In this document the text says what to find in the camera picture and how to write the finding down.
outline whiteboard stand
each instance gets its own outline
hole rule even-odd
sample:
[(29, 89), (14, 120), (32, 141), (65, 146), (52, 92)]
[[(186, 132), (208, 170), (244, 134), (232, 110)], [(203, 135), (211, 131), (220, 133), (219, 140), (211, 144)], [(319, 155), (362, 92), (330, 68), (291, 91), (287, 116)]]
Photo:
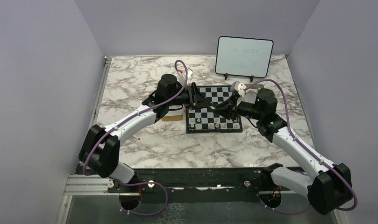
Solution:
[(274, 42), (272, 40), (221, 36), (216, 52), (215, 73), (228, 76), (265, 78)]
[[(228, 74), (225, 73), (225, 80), (227, 80), (227, 77), (228, 77)], [(249, 76), (249, 78), (250, 78), (250, 82), (252, 82), (252, 81), (253, 81), (253, 78), (255, 78), (255, 77), (254, 77), (254, 76)]]

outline marble surface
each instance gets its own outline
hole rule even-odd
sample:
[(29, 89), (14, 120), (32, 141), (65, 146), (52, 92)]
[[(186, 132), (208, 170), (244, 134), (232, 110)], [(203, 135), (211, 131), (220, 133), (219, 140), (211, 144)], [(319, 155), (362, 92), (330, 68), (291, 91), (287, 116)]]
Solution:
[[(175, 60), (193, 70), (190, 82), (198, 85), (228, 85), (249, 79), (217, 75), (215, 56), (118, 56), (112, 59), (97, 124), (108, 125), (128, 115), (151, 94), (165, 73), (175, 74)], [(292, 128), (313, 146), (310, 132), (284, 55), (272, 56), (267, 78), (276, 80), (287, 96)], [(264, 82), (279, 101), (277, 111), (285, 117), (278, 88)], [(264, 167), (275, 162), (298, 166), (282, 149), (269, 143), (246, 119), (242, 133), (186, 134), (185, 118), (158, 121), (139, 131), (140, 140), (121, 144), (120, 161), (133, 168), (222, 168)]]

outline purple cable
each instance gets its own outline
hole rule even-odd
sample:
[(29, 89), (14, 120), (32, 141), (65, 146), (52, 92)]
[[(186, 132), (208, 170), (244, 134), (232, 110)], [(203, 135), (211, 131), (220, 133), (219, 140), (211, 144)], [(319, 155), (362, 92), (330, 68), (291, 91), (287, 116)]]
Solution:
[[(172, 101), (173, 99), (175, 99), (177, 96), (179, 96), (179, 94), (181, 94), (181, 92), (185, 89), (186, 87), (186, 84), (187, 84), (187, 67), (185, 65), (185, 63), (181, 60), (176, 60), (175, 61), (175, 70), (178, 71), (178, 62), (180, 62), (183, 67), (185, 68), (185, 83), (183, 83), (182, 85), (182, 88), (180, 88), (180, 90), (177, 92), (177, 94), (175, 94), (173, 97), (169, 98), (168, 100), (160, 103), (160, 104), (157, 104), (157, 105), (154, 105), (152, 107), (149, 107), (147, 109), (144, 109), (143, 111), (140, 111), (139, 114), (142, 114), (142, 113), (145, 113), (147, 111), (150, 111), (150, 110), (153, 110), (153, 109), (156, 109), (158, 108), (159, 106), (162, 106), (166, 103), (169, 103), (170, 101)], [(124, 125), (127, 121), (131, 120), (132, 118), (138, 116), (138, 114), (133, 114), (131, 116), (129, 116), (127, 119), (123, 120), (122, 122), (120, 122), (119, 124), (117, 124), (116, 126), (117, 127), (121, 127), (122, 125)], [(87, 172), (87, 166), (88, 166), (88, 162), (90, 161), (90, 158), (91, 156), (93, 155), (93, 153), (95, 152), (95, 150), (97, 149), (97, 147), (100, 145), (100, 143), (106, 138), (106, 136), (108, 136), (110, 133), (112, 133), (114, 131), (114, 128), (110, 129), (109, 131), (107, 131), (98, 141), (97, 143), (95, 143), (94, 147), (91, 149), (90, 153), (88, 154), (87, 158), (86, 158), (86, 161), (84, 162), (83, 164), (83, 174), (84, 175), (92, 175), (94, 174), (94, 172), (91, 172), (91, 173), (88, 173)]]
[(135, 215), (139, 215), (139, 216), (153, 216), (153, 215), (157, 215), (158, 213), (162, 212), (166, 207), (167, 207), (167, 203), (168, 203), (168, 193), (167, 193), (167, 189), (165, 189), (165, 187), (160, 184), (160, 183), (157, 183), (157, 182), (142, 182), (142, 183), (133, 183), (133, 184), (127, 184), (127, 183), (122, 183), (121, 181), (115, 179), (115, 181), (117, 181), (120, 185), (123, 185), (123, 186), (126, 186), (126, 187), (133, 187), (133, 186), (139, 186), (139, 185), (144, 185), (144, 184), (155, 184), (155, 185), (158, 185), (160, 186), (163, 190), (164, 190), (164, 193), (165, 193), (165, 203), (164, 203), (164, 206), (156, 211), (156, 212), (153, 212), (153, 213), (140, 213), (140, 212), (136, 212), (136, 211), (131, 211), (131, 210), (125, 210), (122, 205), (121, 205), (121, 201), (119, 199), (119, 206), (121, 208), (120, 211), (125, 211), (125, 212), (128, 212), (128, 213), (131, 213), (131, 214), (135, 214)]
[[(285, 113), (286, 113), (286, 123), (287, 123), (287, 126), (288, 126), (288, 131), (289, 133), (291, 134), (291, 136), (295, 136), (291, 130), (291, 123), (289, 122), (289, 112), (288, 112), (288, 103), (286, 102), (286, 97), (285, 97), (285, 94), (284, 94), (284, 91), (282, 91), (282, 88), (281, 86), (274, 80), (272, 79), (263, 79), (263, 80), (260, 80), (260, 81), (257, 81), (257, 82), (254, 82), (252, 85), (250, 85), (249, 87), (245, 88), (244, 90), (247, 91), (249, 88), (251, 88), (252, 86), (258, 84), (258, 83), (261, 83), (261, 82), (265, 82), (265, 81), (269, 81), (269, 82), (272, 82), (274, 83), (278, 88), (279, 88), (279, 91), (281, 92), (282, 94), (282, 98), (284, 99), (284, 105), (285, 105)], [(314, 154), (309, 148), (307, 148), (299, 139), (296, 139), (296, 142), (306, 151), (308, 152), (312, 157), (314, 157), (315, 160), (317, 160), (318, 162), (321, 161), (320, 158), (317, 157), (316, 154)], [(355, 194), (353, 188), (349, 185), (349, 183), (335, 170), (333, 169), (330, 165), (328, 165), (327, 163), (325, 162), (322, 162), (321, 163), (322, 165), (324, 165), (325, 167), (327, 167), (328, 169), (330, 169), (343, 183), (344, 185), (346, 185), (346, 187), (349, 189), (349, 191), (351, 192), (353, 198), (354, 198), (354, 204), (349, 207), (349, 208), (337, 208), (338, 210), (342, 210), (342, 211), (351, 211), (351, 210), (354, 210), (357, 205), (358, 205), (358, 198), (357, 198), (357, 195)]]

